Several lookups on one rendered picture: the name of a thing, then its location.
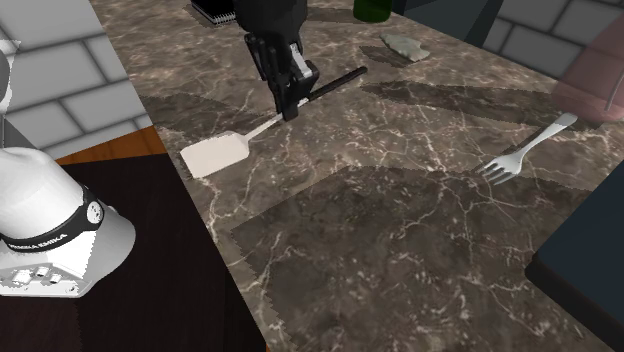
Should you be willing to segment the black box with white ridges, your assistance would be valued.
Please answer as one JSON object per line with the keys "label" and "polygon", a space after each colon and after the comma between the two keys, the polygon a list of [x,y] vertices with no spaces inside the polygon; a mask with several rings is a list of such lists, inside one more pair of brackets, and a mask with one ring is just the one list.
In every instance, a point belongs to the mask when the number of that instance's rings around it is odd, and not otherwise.
{"label": "black box with white ridges", "polygon": [[236,19],[233,0],[191,0],[191,4],[212,24],[220,25]]}

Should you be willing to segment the white spatula with black handle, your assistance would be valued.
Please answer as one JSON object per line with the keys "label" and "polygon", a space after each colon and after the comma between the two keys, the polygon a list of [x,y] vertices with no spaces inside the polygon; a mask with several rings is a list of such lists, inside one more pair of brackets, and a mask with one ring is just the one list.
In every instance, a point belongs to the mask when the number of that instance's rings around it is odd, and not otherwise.
{"label": "white spatula with black handle", "polygon": [[[296,107],[299,108],[310,101],[317,100],[367,72],[367,67],[358,67],[311,92],[310,96],[301,99]],[[246,134],[225,131],[186,146],[180,151],[180,155],[194,178],[198,179],[211,175],[247,158],[250,154],[250,141],[282,120],[283,114],[279,113]]]}

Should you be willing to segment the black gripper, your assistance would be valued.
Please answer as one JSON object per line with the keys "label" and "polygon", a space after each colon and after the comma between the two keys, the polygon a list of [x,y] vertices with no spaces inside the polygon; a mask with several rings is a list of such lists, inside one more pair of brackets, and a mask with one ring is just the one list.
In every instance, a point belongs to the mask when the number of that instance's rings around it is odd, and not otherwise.
{"label": "black gripper", "polygon": [[[299,31],[307,19],[308,0],[233,0],[236,21],[252,59],[273,95],[276,111],[285,121],[298,116],[298,107],[319,78],[317,67],[305,60],[298,44]],[[292,66],[278,50],[280,35],[290,45]]]}

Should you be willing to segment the dark robot stand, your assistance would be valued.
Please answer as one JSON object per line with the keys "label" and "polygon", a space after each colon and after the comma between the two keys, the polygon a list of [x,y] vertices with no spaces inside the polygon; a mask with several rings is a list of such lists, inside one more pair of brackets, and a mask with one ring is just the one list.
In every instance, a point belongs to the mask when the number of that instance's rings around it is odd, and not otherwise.
{"label": "dark robot stand", "polygon": [[266,352],[169,156],[65,169],[133,223],[134,247],[81,298],[0,296],[0,352]]}

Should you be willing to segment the silver fork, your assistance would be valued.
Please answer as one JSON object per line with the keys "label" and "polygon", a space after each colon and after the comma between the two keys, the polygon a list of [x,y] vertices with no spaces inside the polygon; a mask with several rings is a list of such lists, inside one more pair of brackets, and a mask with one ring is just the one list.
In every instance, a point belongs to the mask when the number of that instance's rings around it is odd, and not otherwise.
{"label": "silver fork", "polygon": [[524,147],[511,154],[494,158],[482,166],[478,173],[486,177],[488,182],[493,182],[495,185],[512,179],[521,172],[523,159],[533,147],[571,126],[577,119],[578,117],[571,113],[562,114]]}

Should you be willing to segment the dark blue block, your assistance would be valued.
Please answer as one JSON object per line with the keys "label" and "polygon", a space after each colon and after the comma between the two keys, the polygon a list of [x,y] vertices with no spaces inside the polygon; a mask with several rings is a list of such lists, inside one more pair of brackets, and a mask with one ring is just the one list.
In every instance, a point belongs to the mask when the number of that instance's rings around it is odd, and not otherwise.
{"label": "dark blue block", "polygon": [[624,352],[624,161],[541,245],[525,275]]}

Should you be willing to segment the green bottle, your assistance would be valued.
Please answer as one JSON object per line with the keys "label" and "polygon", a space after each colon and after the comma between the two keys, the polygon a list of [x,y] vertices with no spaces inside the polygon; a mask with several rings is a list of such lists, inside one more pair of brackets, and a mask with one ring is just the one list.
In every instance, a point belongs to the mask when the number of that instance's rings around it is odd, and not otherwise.
{"label": "green bottle", "polygon": [[393,0],[354,0],[353,16],[367,23],[381,23],[389,19]]}

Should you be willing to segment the grey-green stone-shaped object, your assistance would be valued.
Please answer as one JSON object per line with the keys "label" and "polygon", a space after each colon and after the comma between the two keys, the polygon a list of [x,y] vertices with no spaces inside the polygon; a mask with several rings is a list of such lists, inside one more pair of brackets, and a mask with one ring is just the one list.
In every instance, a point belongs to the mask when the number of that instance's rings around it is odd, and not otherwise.
{"label": "grey-green stone-shaped object", "polygon": [[381,34],[380,39],[386,47],[411,62],[419,62],[430,56],[430,52],[423,49],[418,40],[388,33]]}

